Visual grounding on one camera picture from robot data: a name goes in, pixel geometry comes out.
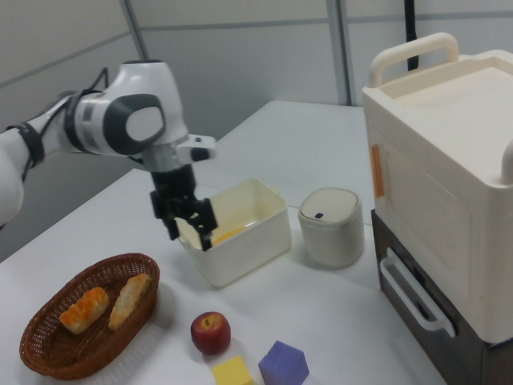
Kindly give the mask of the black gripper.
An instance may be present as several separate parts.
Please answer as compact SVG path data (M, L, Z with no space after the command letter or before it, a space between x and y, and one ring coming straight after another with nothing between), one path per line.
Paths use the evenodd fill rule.
M218 225L211 201L208 198L195 199L196 179L192 166L183 165L168 172L152 172L151 178L156 189L150 193L154 215L164 223L170 239L175 240L180 232L168 200L191 198L188 223L198 233L201 250L211 249L212 232Z

